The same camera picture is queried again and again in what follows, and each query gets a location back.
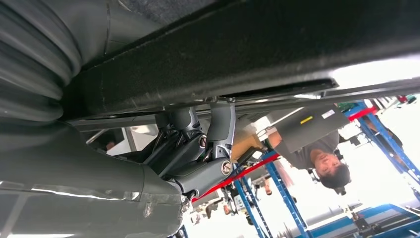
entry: man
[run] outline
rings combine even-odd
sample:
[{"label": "man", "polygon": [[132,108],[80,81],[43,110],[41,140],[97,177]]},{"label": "man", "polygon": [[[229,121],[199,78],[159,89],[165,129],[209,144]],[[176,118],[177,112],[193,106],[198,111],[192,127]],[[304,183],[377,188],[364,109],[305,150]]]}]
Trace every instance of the man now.
[{"label": "man", "polygon": [[270,188],[270,181],[268,179],[265,179],[264,181],[264,190],[268,196],[271,196],[273,194]]},{"label": "man", "polygon": [[268,129],[267,134],[271,146],[279,155],[283,155],[292,166],[300,170],[315,168],[325,187],[341,188],[350,182],[349,168],[334,154],[339,141],[338,131],[333,131],[293,153],[288,152],[276,128]]}]

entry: white label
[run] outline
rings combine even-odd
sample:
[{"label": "white label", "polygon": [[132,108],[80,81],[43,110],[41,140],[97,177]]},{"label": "white label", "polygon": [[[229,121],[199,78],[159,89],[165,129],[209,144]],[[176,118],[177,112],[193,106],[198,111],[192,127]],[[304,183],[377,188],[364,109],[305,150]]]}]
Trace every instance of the white label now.
[{"label": "white label", "polygon": [[331,110],[329,110],[328,112],[326,112],[326,113],[324,113],[324,114],[322,114],[322,118],[328,118],[328,117],[330,117],[331,115],[334,115],[334,110],[333,109],[331,109]]},{"label": "white label", "polygon": [[235,201],[236,211],[242,211],[246,209],[244,203],[242,202],[242,198],[240,195],[236,195],[233,200]]}]

